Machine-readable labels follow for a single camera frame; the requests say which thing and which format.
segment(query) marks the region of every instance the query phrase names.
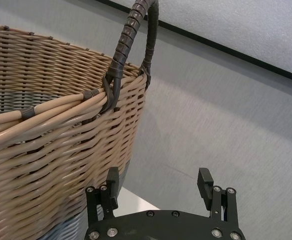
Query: gray wall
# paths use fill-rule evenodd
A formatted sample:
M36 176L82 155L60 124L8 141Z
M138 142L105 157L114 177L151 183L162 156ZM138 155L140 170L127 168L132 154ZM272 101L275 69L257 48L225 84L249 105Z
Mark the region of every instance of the gray wall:
M0 0L0 24L109 55L125 16L93 0ZM164 29L152 73L124 186L159 208L207 215L196 179L208 167L237 189L247 239L292 239L292 80Z
M292 0L159 2L160 20L292 72Z

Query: wrapped handle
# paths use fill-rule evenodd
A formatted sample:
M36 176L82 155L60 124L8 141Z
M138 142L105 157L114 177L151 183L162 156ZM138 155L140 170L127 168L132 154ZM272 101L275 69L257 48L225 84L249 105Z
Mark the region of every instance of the wrapped handle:
M115 55L108 68L108 71L103 78L103 87L105 88L108 96L107 103L102 110L103 112L109 109L113 109L117 105L124 65L128 58L128 54L130 52L138 29L141 25L141 22L146 15L146 12L148 12L147 45L145 58L140 67L139 75L146 73L146 88L150 84L150 66L156 43L158 28L158 0L137 0L132 6L124 29L118 41Z

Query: rattan strand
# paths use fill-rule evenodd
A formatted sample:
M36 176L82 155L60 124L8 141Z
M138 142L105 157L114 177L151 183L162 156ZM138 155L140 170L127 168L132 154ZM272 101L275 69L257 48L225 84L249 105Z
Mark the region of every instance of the rattan strand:
M102 184L109 167L123 171L147 77L127 64L116 108L99 114L110 62L102 53L0 26L0 240L43 236L84 210L83 189ZM99 94L83 101L91 89ZM36 115L22 120L19 110L31 106Z

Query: black mounting plate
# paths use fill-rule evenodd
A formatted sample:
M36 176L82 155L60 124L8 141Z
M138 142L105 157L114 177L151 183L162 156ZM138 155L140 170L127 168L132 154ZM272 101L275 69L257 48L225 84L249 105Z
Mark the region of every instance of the black mounting plate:
M109 237L110 228L116 228L118 234ZM231 233L245 240L232 222L171 210L143 211L95 222L88 228L85 240L94 231L100 234L98 240L217 240L212 235L214 229L221 231L223 240L232 240Z

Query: woven rattan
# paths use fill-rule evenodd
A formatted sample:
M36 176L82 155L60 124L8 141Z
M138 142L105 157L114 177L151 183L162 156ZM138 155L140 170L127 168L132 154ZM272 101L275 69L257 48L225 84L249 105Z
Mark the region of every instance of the woven rattan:
M137 13L142 2L146 10L158 10L156 1L137 2ZM150 61L146 56L141 68L122 69L114 62L120 63L115 56L0 26L0 240L40 238L85 209L84 188L101 185L109 167L124 170Z

